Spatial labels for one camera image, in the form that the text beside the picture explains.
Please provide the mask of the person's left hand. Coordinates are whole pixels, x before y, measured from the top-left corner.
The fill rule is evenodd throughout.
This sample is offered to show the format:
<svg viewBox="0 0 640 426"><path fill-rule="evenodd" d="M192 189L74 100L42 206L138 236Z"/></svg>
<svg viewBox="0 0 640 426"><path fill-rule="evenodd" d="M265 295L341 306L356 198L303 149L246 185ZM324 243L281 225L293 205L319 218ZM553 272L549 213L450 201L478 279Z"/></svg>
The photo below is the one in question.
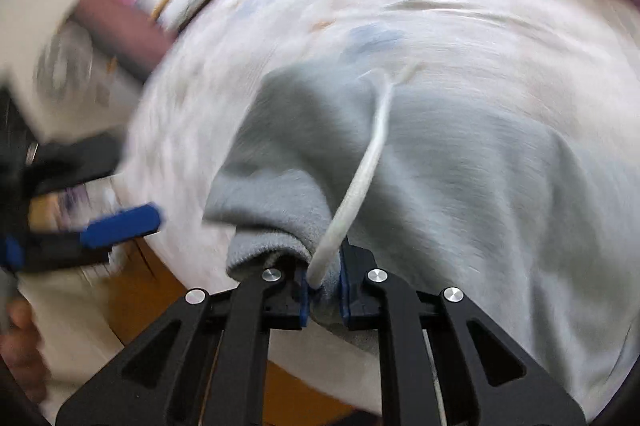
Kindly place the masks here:
<svg viewBox="0 0 640 426"><path fill-rule="evenodd" d="M32 306L19 297L8 306L8 313L12 326L1 335L1 357L21 390L39 406L47 399L50 372L41 352Z"/></svg>

